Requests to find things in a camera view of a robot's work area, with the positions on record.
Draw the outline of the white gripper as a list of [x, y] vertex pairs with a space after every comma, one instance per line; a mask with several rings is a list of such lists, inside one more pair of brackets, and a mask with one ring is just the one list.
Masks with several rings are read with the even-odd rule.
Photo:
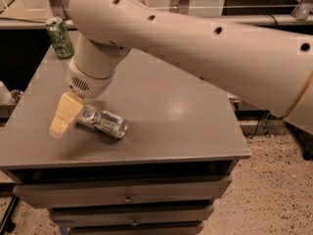
[[82, 98], [93, 99], [102, 95], [111, 84], [114, 73], [113, 62], [69, 62], [66, 82], [73, 92], [64, 93], [60, 99], [49, 128], [52, 137], [62, 138], [71, 129], [84, 108]]

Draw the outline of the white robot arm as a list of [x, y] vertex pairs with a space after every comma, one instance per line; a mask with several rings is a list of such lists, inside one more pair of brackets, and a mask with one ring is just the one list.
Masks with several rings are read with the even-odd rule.
[[153, 10], [146, 0], [68, 0], [78, 29], [66, 81], [100, 96], [138, 49], [313, 133], [313, 36]]

